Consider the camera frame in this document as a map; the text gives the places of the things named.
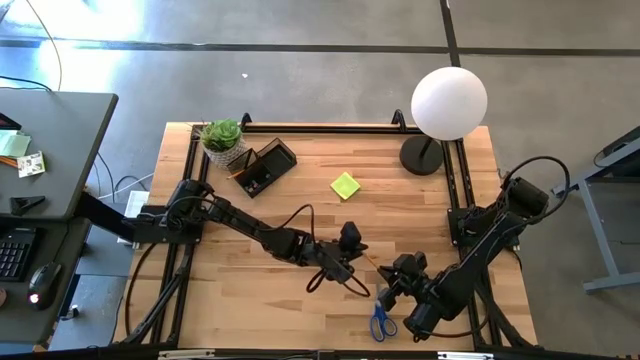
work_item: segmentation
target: sticky note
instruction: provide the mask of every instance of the sticky note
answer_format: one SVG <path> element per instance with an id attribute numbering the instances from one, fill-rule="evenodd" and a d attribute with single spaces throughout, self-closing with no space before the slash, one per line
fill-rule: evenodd
<path id="1" fill-rule="evenodd" d="M 351 197 L 358 189 L 360 189 L 360 184 L 351 177 L 351 175 L 342 173 L 336 181 L 331 183 L 331 188 L 335 191 L 341 198 L 347 200 Z"/>
<path id="2" fill-rule="evenodd" d="M 27 152 L 31 137 L 17 130 L 0 130 L 0 156 L 20 157 Z"/>

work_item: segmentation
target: keyboard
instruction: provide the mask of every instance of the keyboard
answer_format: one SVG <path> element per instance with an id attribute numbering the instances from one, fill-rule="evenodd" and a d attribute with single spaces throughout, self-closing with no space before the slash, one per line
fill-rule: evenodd
<path id="1" fill-rule="evenodd" d="M 13 228 L 0 235 L 0 282 L 23 281 L 35 253 L 39 229 Z"/>

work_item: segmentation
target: black pen holder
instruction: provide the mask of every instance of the black pen holder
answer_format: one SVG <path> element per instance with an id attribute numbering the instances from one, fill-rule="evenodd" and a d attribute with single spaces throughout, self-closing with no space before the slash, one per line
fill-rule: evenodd
<path id="1" fill-rule="evenodd" d="M 254 198 L 296 164 L 293 151 L 276 138 L 257 153 L 247 150 L 227 168 L 247 195 Z"/>

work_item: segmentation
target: lamp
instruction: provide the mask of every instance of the lamp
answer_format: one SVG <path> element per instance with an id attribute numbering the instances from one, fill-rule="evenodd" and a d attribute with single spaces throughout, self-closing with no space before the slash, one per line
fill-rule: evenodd
<path id="1" fill-rule="evenodd" d="M 411 114 L 425 135 L 402 144 L 400 162 L 416 175 L 429 175 L 442 164 L 442 147 L 434 139 L 462 138 L 487 111 L 487 91 L 471 71 L 446 67 L 425 76 L 411 97 Z"/>

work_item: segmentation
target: yellow sticky note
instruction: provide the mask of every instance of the yellow sticky note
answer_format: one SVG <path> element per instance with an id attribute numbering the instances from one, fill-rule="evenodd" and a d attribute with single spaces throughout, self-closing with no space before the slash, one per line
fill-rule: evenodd
<path id="1" fill-rule="evenodd" d="M 360 189 L 360 184 L 351 177 L 351 175 L 342 173 L 336 181 L 331 183 L 331 188 L 335 191 L 341 198 L 347 200 L 351 197 L 358 189 Z"/>

